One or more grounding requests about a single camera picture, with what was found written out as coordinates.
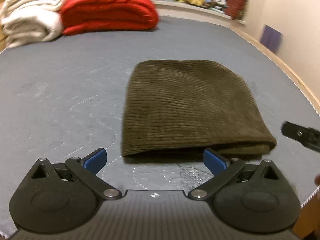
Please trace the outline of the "person's right hand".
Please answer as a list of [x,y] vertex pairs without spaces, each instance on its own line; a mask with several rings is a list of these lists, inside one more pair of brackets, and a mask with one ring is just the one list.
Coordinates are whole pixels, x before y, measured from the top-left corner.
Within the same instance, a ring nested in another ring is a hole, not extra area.
[[316,176],[314,182],[315,182],[316,185],[318,185],[318,186],[320,185],[320,175]]

